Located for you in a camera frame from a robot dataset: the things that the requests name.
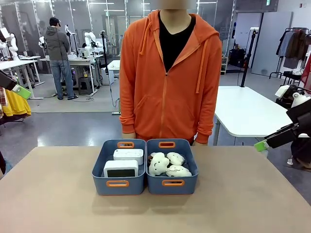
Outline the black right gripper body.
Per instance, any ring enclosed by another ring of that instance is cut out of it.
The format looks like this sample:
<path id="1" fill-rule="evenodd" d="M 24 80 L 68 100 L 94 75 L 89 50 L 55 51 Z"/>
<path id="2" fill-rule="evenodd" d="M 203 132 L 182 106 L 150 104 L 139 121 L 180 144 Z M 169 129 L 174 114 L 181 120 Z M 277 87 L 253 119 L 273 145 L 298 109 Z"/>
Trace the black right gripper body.
<path id="1" fill-rule="evenodd" d="M 286 114 L 295 125 L 298 134 L 311 134 L 311 105 L 300 104 L 289 109 Z"/>

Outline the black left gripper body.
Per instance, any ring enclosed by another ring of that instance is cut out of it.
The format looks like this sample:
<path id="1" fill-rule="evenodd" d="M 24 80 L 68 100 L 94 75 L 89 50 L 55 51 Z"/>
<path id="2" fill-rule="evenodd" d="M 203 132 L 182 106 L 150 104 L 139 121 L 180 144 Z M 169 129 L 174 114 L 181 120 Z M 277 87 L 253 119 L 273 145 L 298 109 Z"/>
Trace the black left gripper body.
<path id="1" fill-rule="evenodd" d="M 0 71 L 0 86 L 4 89 L 12 91 L 14 87 L 17 85 L 17 82 L 13 80 L 10 76 L 8 76 L 2 70 Z"/>

